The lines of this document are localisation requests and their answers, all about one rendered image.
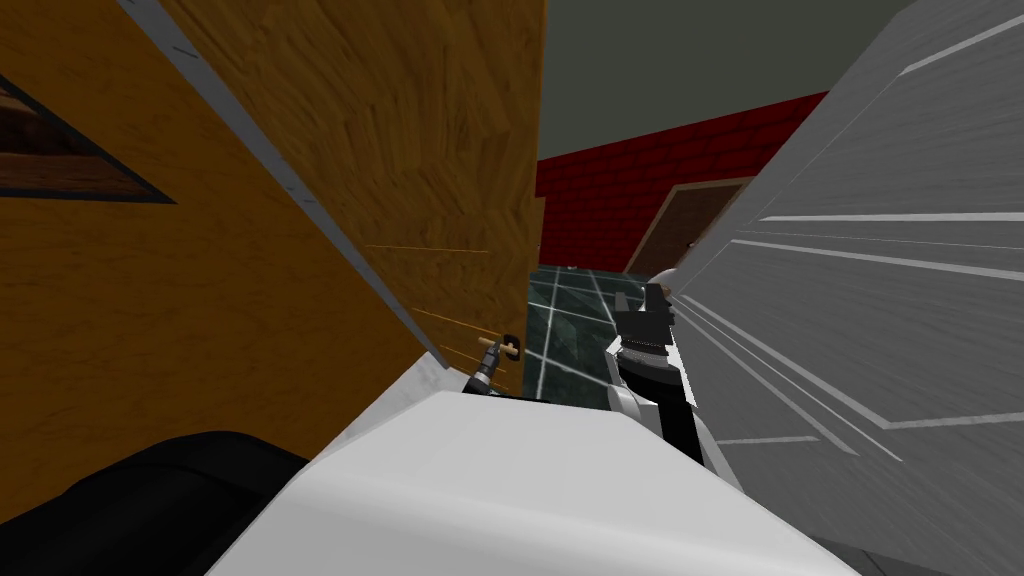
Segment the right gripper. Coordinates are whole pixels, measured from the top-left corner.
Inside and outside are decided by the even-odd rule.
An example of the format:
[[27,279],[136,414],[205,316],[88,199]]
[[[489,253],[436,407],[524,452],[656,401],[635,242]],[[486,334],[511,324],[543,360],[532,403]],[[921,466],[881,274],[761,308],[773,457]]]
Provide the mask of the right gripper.
[[640,344],[671,344],[671,327],[675,316],[671,311],[671,289],[660,283],[644,286],[643,311],[630,310],[625,293],[614,294],[614,322],[624,341]]

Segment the dark brown door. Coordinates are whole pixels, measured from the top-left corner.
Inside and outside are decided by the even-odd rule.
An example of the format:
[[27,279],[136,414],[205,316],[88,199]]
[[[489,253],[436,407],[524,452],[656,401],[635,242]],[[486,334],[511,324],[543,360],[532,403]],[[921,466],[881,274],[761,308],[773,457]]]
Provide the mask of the dark brown door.
[[674,187],[624,272],[651,277],[676,268],[751,181],[740,177]]

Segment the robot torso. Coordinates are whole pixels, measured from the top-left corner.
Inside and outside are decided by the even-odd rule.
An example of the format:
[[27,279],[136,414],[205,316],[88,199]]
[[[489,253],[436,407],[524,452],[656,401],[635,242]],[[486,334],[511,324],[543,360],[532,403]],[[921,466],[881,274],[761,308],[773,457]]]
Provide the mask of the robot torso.
[[617,412],[460,390],[418,359],[207,576],[858,576]]

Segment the wooden door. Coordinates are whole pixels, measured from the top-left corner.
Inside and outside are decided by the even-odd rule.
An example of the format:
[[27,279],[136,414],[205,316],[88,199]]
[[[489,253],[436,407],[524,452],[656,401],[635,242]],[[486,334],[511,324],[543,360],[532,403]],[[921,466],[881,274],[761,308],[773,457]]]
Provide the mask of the wooden door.
[[548,0],[161,0],[439,358],[523,336]]

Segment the grey panelled door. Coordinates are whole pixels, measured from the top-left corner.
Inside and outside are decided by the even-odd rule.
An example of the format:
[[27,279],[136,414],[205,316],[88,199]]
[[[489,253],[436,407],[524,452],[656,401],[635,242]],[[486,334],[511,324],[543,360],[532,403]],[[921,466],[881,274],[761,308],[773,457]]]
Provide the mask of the grey panelled door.
[[893,16],[676,290],[749,497],[819,539],[1024,576],[1024,0]]

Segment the dark framed wall picture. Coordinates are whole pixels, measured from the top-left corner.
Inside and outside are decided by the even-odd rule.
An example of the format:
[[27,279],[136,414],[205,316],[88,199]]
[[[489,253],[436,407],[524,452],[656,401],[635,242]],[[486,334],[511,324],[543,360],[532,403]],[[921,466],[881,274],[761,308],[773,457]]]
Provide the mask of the dark framed wall picture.
[[2,75],[0,198],[175,203]]

